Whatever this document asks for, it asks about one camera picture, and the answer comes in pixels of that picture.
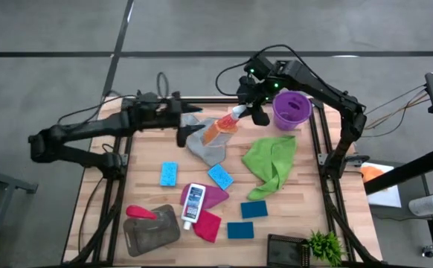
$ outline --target plastic bottle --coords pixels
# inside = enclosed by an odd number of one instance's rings
[[[433,195],[417,198],[408,203],[411,213],[417,216],[426,216],[433,214]]]
[[[196,223],[199,219],[203,199],[205,198],[205,190],[205,186],[190,184],[185,198],[184,211],[182,212],[185,230],[190,230],[192,223]]]
[[[240,115],[245,112],[246,105],[239,105],[231,110],[231,114],[225,115],[223,118],[215,121],[205,133],[203,133],[202,143],[207,145],[211,143],[220,133],[235,134],[238,131],[237,122],[240,120]]]

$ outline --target bottle label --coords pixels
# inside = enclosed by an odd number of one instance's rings
[[[200,188],[191,188],[188,195],[187,208],[185,208],[185,217],[196,219],[199,211],[200,199],[202,198],[203,190]]]

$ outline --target pink cloth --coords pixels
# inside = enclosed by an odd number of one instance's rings
[[[221,222],[221,217],[202,210],[200,211],[199,220],[193,224],[193,230],[195,231],[195,235],[200,236],[208,242],[215,243]]]
[[[227,200],[230,197],[230,195],[224,190],[222,190],[220,187],[204,185],[201,183],[196,183],[196,184],[206,187],[205,197],[203,198],[202,210],[213,208],[215,205],[220,204],[221,202]],[[180,196],[180,205],[185,204],[185,197],[187,197],[187,192],[189,187],[190,187],[190,183],[184,187],[184,190],[182,191],[182,195]]]

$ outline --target purple cup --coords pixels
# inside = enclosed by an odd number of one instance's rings
[[[293,130],[311,116],[312,104],[300,93],[282,92],[273,100],[273,112],[276,127],[280,130]]]

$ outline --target potted plant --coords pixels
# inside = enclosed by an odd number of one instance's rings
[[[322,234],[320,231],[312,232],[309,246],[316,259],[328,261],[332,267],[341,265],[341,257],[346,254],[342,251],[342,245],[333,232],[328,234]]]

